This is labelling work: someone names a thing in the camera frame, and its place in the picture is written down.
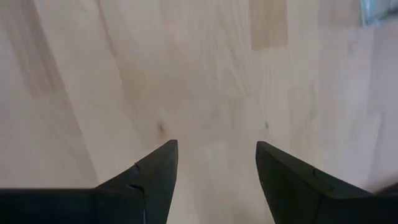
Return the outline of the clear glass vase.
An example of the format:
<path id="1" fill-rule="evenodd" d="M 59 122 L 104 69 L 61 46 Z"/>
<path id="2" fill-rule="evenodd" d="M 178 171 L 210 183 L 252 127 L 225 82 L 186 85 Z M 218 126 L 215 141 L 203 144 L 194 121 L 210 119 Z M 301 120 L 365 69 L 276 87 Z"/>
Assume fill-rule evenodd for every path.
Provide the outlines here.
<path id="1" fill-rule="evenodd" d="M 398 0 L 360 0 L 360 7 L 364 27 L 398 19 Z"/>

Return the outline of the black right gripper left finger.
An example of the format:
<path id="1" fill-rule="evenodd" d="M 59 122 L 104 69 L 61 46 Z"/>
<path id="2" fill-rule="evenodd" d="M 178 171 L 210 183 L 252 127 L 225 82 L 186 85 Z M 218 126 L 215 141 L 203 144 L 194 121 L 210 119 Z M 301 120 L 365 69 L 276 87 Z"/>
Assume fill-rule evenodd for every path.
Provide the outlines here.
<path id="1" fill-rule="evenodd" d="M 169 140 L 93 188 L 0 189 L 0 224 L 166 224 L 177 168 Z"/>

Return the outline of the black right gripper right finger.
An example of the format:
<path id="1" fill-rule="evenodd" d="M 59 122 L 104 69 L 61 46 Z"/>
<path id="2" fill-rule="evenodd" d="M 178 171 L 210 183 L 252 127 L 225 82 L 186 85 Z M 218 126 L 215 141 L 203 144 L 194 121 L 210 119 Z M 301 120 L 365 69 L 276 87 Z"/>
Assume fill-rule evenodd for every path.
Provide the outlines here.
<path id="1" fill-rule="evenodd" d="M 275 224 L 398 224 L 398 183 L 373 194 L 264 141 L 256 166 Z"/>

